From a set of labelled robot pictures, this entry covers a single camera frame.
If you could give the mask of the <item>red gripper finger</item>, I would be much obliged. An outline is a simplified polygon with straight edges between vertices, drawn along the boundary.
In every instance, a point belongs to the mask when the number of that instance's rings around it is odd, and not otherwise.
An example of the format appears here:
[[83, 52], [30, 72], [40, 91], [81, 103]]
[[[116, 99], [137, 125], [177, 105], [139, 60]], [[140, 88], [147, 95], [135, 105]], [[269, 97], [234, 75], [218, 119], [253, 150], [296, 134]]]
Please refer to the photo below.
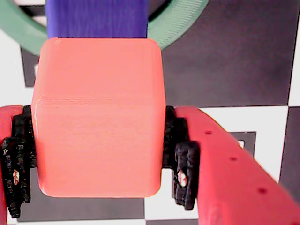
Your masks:
[[201, 225], [297, 225], [300, 207], [230, 133], [195, 107], [166, 107], [163, 167]]
[[0, 223], [7, 214], [21, 215], [21, 205], [30, 203], [30, 170], [37, 166], [30, 105], [0, 109]]

